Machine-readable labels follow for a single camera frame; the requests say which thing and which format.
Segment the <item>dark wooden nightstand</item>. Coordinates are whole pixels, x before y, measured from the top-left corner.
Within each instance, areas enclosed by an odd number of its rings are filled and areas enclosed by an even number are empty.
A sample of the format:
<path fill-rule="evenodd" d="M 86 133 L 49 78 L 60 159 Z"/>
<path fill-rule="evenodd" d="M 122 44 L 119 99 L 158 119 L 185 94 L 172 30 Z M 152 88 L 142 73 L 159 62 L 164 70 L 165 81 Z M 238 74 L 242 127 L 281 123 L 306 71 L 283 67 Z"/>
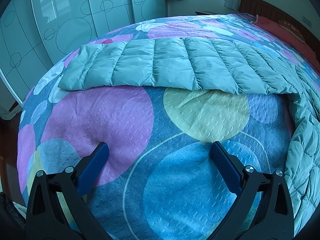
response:
<path fill-rule="evenodd" d="M 217 15 L 215 12 L 211 11 L 195 11 L 196 15 Z"/>

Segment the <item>red pillow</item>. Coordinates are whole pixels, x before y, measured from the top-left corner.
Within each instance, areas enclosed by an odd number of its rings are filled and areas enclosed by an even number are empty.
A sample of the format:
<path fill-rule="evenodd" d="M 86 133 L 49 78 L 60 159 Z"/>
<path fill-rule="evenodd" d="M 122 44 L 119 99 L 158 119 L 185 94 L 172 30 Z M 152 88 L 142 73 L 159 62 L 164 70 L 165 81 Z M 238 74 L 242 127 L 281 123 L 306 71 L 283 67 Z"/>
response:
<path fill-rule="evenodd" d="M 317 60 L 316 52 L 307 44 L 306 41 L 305 43 L 300 42 L 288 31 L 283 29 L 278 23 L 265 18 L 264 16 L 256 15 L 256 20 L 253 22 L 253 24 L 261 29 L 264 29 L 265 31 L 268 31 L 272 35 L 293 47 L 312 64 L 315 70 L 319 72 L 319 61 Z"/>

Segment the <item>dark wooden headboard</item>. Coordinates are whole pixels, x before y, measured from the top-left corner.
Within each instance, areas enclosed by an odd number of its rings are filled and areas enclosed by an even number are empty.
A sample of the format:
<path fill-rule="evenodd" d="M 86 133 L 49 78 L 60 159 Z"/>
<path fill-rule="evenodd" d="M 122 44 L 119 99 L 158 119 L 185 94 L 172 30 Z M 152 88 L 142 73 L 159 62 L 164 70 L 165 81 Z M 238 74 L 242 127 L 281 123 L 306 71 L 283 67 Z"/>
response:
<path fill-rule="evenodd" d="M 286 20 L 297 27 L 305 38 L 306 44 L 316 53 L 317 59 L 319 59 L 319 39 L 304 25 L 274 5 L 263 0 L 241 0 L 239 12 L 263 16 L 277 23 L 280 20 Z"/>

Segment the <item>wall socket plate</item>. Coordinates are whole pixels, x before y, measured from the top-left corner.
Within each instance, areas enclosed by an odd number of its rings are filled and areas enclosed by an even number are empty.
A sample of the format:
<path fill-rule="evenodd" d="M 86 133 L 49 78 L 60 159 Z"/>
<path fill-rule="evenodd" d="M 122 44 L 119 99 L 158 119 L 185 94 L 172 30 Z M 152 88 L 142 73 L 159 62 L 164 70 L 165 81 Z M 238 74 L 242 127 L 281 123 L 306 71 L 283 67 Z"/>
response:
<path fill-rule="evenodd" d="M 312 27 L 312 23 L 310 20 L 308 20 L 305 16 L 302 16 L 302 21 L 309 26 L 310 28 Z"/>

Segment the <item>small red embroidered cushion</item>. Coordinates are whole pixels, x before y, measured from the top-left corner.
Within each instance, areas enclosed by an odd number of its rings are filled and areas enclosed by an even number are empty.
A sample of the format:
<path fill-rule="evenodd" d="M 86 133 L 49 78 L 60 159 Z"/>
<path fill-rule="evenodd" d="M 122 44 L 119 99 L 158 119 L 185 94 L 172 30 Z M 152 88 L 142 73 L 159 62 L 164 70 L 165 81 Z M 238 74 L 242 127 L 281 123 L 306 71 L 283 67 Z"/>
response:
<path fill-rule="evenodd" d="M 305 43 L 305 38 L 303 35 L 300 33 L 300 31 L 292 25 L 290 22 L 287 22 L 286 20 L 280 20 L 278 24 L 288 31 L 292 36 L 294 36 L 296 39 L 298 39 L 300 42 Z"/>

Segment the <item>glossy white wardrobe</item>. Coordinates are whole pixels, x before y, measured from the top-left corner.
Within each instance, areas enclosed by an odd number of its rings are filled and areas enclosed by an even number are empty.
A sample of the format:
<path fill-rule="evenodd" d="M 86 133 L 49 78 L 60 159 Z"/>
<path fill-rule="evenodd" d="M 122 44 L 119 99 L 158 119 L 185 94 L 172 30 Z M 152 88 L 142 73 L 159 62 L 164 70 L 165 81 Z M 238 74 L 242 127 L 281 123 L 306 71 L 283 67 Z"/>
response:
<path fill-rule="evenodd" d="M 165 16 L 165 0 L 1 0 L 1 79 L 18 103 L 53 65 L 118 28 Z"/>

